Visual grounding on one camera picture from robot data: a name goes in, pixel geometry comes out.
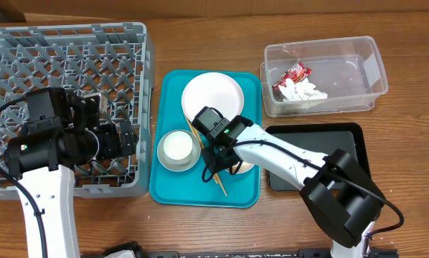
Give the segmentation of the small pink-white bowl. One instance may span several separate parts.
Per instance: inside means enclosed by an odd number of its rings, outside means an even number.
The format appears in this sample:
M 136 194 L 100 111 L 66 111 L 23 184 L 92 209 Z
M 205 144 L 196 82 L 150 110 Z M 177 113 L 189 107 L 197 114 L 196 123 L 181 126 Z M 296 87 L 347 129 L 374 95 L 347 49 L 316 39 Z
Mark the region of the small pink-white bowl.
M 251 168 L 253 168 L 254 166 L 255 166 L 254 164 L 246 163 L 246 162 L 237 163 L 232 167 L 232 171 L 237 172 L 237 174 L 245 173 L 249 171 Z

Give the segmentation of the grey-green bowl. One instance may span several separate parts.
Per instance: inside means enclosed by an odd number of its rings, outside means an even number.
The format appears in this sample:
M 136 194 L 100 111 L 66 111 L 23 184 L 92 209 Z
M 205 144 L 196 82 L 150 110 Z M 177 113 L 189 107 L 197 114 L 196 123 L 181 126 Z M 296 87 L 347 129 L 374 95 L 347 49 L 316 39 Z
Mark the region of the grey-green bowl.
M 195 134 L 187 130 L 173 130 L 159 141 L 157 158 L 159 163 L 173 172 L 192 168 L 199 160 L 201 146 Z

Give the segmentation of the wooden chopstick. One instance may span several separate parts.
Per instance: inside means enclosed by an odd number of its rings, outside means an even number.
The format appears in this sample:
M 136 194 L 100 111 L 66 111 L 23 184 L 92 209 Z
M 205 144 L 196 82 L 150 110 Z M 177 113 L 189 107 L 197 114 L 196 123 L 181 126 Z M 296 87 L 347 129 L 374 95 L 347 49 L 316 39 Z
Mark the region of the wooden chopstick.
M 188 122 L 190 129 L 192 130 L 193 134 L 195 134 L 197 140 L 199 141 L 199 144 L 201 145 L 202 148 L 204 148 L 204 143 L 202 142 L 202 139 L 200 138 L 199 132 L 197 131 L 197 129 L 190 123 Z M 215 174 L 213 176 L 214 182 L 215 183 L 220 183 L 220 179 L 219 176 L 217 174 Z
M 186 122 L 187 122 L 187 124 L 188 124 L 188 126 L 189 126 L 189 129 L 191 130 L 191 132 L 196 136 L 196 138 L 197 138 L 197 140 L 198 140 L 198 142 L 199 142 L 199 144 L 200 144 L 200 146 L 201 146 L 201 148 L 204 148 L 204 143 L 202 142 L 202 139 L 200 138 L 200 134 L 199 134 L 199 132 L 198 132 L 198 130 L 190 123 L 190 121 L 189 121 L 189 119 L 187 118 L 187 117 L 184 117 L 185 118 L 185 120 L 186 120 Z M 214 182 L 216 183 L 216 184 L 219 184 L 220 185 L 220 187 L 221 187 L 221 189 L 222 189 L 222 191 L 223 191 L 223 193 L 224 193 L 224 195 L 225 196 L 227 196 L 227 192 L 226 192 L 226 190 L 225 190 L 225 187 L 223 186 L 223 184 L 222 184 L 222 182 L 221 182 L 221 180 L 220 180 L 220 177 L 219 177 L 219 175 L 218 174 L 215 174 L 214 175 L 214 177 L 213 177 L 213 179 L 214 179 Z

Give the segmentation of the large white round plate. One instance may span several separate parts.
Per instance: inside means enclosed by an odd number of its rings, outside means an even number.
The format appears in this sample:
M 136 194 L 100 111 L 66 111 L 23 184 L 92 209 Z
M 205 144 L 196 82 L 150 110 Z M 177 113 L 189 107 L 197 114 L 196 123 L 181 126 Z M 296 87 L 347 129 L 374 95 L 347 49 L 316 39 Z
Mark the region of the large white round plate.
M 206 72 L 196 76 L 185 86 L 181 106 L 184 115 L 193 121 L 203 107 L 215 108 L 228 120 L 240 115 L 245 98 L 240 85 L 220 72 Z

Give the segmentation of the white napkin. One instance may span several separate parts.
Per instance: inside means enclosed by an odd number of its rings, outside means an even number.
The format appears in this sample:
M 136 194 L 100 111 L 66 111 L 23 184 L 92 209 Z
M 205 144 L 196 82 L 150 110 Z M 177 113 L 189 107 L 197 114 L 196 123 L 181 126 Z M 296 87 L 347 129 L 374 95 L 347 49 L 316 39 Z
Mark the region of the white napkin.
M 292 79 L 286 79 L 284 86 L 278 86 L 284 100 L 304 101 L 304 100 L 323 100 L 328 97 L 325 92 L 316 89 L 315 84 L 310 83 L 307 78 L 300 82 L 294 82 Z

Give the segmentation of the red snack wrapper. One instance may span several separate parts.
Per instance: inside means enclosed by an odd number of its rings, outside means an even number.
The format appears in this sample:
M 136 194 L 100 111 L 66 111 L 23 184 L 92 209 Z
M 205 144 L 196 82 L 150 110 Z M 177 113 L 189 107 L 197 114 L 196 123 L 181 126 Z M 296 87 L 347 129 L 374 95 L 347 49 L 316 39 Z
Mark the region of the red snack wrapper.
M 286 86 L 286 79 L 291 79 L 294 83 L 306 79 L 312 73 L 312 69 L 305 67 L 303 63 L 298 60 L 291 68 L 289 68 L 277 81 L 272 88 L 277 90 L 279 86 Z

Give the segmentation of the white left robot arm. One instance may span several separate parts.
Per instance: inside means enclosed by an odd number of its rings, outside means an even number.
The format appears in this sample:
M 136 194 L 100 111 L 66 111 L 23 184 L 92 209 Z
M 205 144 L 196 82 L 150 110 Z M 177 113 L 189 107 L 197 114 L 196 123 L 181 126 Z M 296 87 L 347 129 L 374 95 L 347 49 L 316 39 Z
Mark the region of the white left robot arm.
M 62 88 L 26 95 L 29 121 L 4 152 L 16 176 L 30 257 L 79 257 L 73 209 L 75 167 L 131 156 L 138 136 L 131 124 L 100 123 L 107 102 Z

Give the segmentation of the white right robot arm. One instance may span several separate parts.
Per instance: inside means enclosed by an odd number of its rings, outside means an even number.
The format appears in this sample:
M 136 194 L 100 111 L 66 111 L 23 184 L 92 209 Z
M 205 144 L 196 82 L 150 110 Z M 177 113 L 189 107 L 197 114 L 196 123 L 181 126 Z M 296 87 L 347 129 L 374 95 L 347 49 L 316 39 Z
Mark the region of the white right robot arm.
M 298 189 L 317 225 L 332 239 L 332 257 L 368 257 L 369 233 L 385 197 L 349 153 L 296 147 L 241 115 L 228 120 L 212 107 L 203 107 L 192 126 L 209 142 L 205 172 L 237 162 L 268 170 Z

